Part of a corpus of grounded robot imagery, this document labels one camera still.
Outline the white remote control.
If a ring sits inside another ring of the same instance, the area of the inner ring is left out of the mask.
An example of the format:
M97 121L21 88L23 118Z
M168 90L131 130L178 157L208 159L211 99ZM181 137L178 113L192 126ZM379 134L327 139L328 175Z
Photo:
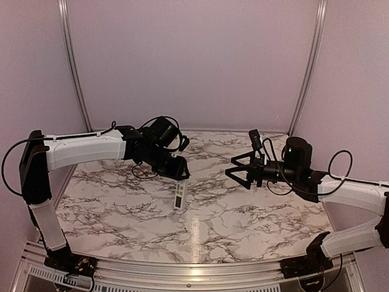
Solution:
M174 193L174 209L182 210L185 208L186 199L187 199L187 190L188 190L189 179L178 181L176 183L176 190Z

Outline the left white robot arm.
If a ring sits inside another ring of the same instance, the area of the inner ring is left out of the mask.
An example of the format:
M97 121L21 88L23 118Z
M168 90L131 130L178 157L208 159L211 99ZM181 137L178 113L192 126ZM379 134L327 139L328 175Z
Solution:
M85 162L132 160L137 165L149 165L159 176L182 181L190 177L187 161L175 153L188 143L178 124L165 116L153 118L140 128L112 123L105 131L70 136L31 132L19 163L21 195L46 247L54 252L54 262L65 271L77 265L75 254L67 250L67 240L51 202L49 172Z

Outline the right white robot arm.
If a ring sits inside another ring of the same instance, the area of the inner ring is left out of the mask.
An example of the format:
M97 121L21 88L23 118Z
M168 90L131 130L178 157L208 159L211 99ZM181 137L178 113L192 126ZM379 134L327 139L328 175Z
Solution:
M339 254L388 247L388 183L364 182L329 171L311 169L312 145L300 137L289 137L283 159L267 159L260 152L264 142L251 133L253 150L231 159L232 168L225 174L249 189L252 183L284 182L300 198L312 203L337 203L368 210L377 217L367 223L339 232L320 234L306 249L301 267L313 273L325 259Z

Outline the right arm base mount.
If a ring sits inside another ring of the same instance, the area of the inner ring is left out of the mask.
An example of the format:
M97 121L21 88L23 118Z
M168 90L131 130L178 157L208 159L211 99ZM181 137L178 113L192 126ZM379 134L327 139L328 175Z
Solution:
M281 260L280 267L284 278L290 279L331 269L332 260L325 256L321 249L324 238L329 234L328 231L316 236L306 248L305 255Z

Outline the right aluminium frame post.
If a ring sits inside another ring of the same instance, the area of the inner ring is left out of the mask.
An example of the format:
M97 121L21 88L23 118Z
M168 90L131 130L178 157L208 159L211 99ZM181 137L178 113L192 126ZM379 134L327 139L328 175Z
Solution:
M292 115L292 120L290 122L289 129L287 132L289 136L293 136L295 134L303 113L306 100L308 98L312 76L314 75L314 69L318 60L320 46L322 43L327 5L328 2L326 0L319 0L317 3L317 11L316 11L312 41L311 41L311 48L308 54L308 61L306 64L303 81L301 83L300 90L298 93L298 98L295 105L294 113Z

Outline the aluminium frame post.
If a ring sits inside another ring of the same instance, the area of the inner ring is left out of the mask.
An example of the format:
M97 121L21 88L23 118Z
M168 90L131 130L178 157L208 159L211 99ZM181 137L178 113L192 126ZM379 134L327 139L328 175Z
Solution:
M93 128L89 117L88 109L86 106L86 102L84 99L83 89L81 86L80 76L77 68L77 61L75 58L68 3L66 0L58 0L57 3L58 3L60 21L61 21L61 26L63 31L63 39L64 39L64 45L65 45L65 50L67 55L67 62L71 73L72 84L75 89L77 103L80 109L80 114L81 114L84 127L86 131L91 132Z
M326 0L319 0L317 3L317 11L316 11L312 41L311 41L311 48L308 54L308 61L306 64L303 81L301 83L300 90L298 93L298 98L295 105L294 113L292 115L292 120L290 122L289 129L287 132L289 136L293 136L295 134L303 113L306 100L308 98L312 76L314 75L314 69L318 60L320 46L322 43L327 5L328 2Z

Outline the front aluminium rail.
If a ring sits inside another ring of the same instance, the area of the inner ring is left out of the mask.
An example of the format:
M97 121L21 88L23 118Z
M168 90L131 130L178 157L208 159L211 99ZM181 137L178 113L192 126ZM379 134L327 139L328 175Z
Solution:
M238 263L157 263L97 257L94 278L66 277L44 265L43 245L28 242L10 291L365 291L353 254L333 259L333 268L285 278L281 260Z

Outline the left aluminium frame post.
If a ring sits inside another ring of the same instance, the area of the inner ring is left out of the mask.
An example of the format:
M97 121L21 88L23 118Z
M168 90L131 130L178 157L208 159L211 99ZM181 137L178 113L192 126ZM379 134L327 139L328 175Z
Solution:
M89 117L88 109L86 106L86 102L84 99L83 89L81 86L80 76L77 68L77 61L75 58L68 3L66 0L58 0L57 3L58 3L60 21L61 21L61 26L63 31L63 39L64 39L64 45L65 45L65 50L67 55L67 62L71 73L72 84L75 89L77 103L80 109L80 114L81 114L84 127L86 131L91 132L93 128Z

